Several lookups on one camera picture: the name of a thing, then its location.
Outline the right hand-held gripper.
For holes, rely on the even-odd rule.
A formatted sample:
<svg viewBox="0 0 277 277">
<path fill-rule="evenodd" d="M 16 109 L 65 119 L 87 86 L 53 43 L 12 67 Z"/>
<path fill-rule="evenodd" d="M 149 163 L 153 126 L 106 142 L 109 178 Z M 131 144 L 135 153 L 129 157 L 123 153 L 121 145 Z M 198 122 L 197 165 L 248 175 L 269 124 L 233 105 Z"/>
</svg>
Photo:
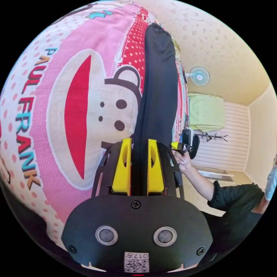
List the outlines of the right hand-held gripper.
<svg viewBox="0 0 277 277">
<path fill-rule="evenodd" d="M 190 135 L 181 134 L 179 142 L 171 143 L 171 149 L 179 151 L 187 150 L 190 158 L 193 160 L 196 157 L 199 145 L 200 139 L 196 134 L 193 135 L 192 140 Z"/>
</svg>

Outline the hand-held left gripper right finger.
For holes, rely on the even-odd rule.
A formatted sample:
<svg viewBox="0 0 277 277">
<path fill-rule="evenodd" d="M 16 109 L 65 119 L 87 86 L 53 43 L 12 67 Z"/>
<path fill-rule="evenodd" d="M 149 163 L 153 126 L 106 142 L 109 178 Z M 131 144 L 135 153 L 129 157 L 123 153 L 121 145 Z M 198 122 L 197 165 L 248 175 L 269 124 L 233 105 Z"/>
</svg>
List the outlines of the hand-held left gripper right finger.
<svg viewBox="0 0 277 277">
<path fill-rule="evenodd" d="M 157 141 L 148 140 L 147 192 L 162 193 L 164 182 Z"/>
</svg>

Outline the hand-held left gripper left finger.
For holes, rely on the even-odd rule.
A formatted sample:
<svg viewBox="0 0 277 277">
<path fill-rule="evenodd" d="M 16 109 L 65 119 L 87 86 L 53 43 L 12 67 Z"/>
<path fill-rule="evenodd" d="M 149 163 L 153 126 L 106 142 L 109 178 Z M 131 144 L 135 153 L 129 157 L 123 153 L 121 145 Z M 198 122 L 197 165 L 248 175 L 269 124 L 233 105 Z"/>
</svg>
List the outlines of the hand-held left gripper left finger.
<svg viewBox="0 0 277 277">
<path fill-rule="evenodd" d="M 119 158 L 112 184 L 113 193 L 130 193 L 131 151 L 132 139 L 124 139 L 121 143 Z"/>
</svg>

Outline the person's right hand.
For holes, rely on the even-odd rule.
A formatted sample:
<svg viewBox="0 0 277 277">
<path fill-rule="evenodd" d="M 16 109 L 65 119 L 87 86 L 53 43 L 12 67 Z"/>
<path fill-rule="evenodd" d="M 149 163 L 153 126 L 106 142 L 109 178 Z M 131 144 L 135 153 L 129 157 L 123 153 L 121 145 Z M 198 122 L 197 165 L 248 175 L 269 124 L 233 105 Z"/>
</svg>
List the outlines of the person's right hand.
<svg viewBox="0 0 277 277">
<path fill-rule="evenodd" d="M 192 163 L 187 150 L 179 151 L 172 150 L 177 164 L 179 165 L 182 174 L 186 175 L 192 169 Z"/>
</svg>

